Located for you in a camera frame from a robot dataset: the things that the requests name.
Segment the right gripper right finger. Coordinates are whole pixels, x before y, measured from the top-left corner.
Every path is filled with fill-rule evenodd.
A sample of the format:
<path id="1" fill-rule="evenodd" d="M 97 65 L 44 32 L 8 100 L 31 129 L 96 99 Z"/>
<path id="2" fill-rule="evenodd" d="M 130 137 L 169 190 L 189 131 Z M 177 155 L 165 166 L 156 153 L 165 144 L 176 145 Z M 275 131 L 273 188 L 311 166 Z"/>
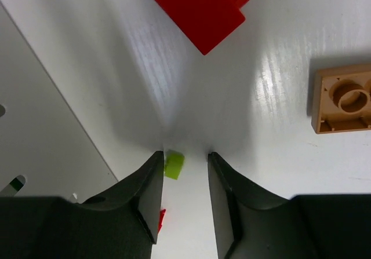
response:
<path id="1" fill-rule="evenodd" d="M 369 258 L 370 195 L 285 199 L 208 155 L 219 258 Z"/>

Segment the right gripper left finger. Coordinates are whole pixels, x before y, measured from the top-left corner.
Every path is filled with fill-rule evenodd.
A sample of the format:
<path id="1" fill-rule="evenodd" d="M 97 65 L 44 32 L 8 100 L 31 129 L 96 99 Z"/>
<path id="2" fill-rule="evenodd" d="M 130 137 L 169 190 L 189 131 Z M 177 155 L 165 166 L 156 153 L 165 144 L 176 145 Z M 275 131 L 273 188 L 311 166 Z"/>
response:
<path id="1" fill-rule="evenodd" d="M 2 258 L 150 258 L 157 242 L 164 154 L 83 203 L 1 199 Z"/>

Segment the tiny lime lego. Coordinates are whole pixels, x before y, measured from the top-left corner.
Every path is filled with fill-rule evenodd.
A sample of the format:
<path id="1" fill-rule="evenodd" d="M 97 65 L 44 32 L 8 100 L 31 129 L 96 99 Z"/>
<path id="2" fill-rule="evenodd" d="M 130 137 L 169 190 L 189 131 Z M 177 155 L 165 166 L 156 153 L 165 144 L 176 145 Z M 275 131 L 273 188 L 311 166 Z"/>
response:
<path id="1" fill-rule="evenodd" d="M 177 180 L 183 168 L 185 157 L 179 152 L 168 152 L 166 155 L 164 175 Z"/>

